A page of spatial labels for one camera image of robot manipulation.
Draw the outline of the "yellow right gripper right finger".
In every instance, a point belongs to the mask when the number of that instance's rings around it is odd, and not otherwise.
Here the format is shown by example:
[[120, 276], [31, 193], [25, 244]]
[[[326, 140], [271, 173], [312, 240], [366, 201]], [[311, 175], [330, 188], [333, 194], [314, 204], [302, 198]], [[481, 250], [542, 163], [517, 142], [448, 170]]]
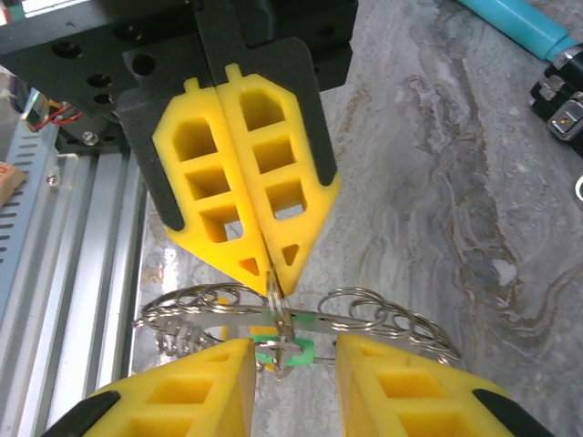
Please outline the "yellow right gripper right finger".
[[493, 382], [364, 336], [336, 341], [345, 436], [548, 436]]

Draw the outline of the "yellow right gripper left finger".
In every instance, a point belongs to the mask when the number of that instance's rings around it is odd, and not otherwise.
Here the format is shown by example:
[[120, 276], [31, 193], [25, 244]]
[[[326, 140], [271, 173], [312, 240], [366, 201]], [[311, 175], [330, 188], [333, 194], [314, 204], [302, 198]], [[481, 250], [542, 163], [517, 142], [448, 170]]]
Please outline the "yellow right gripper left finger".
[[252, 340], [228, 340], [103, 387], [45, 434], [249, 436], [255, 388]]

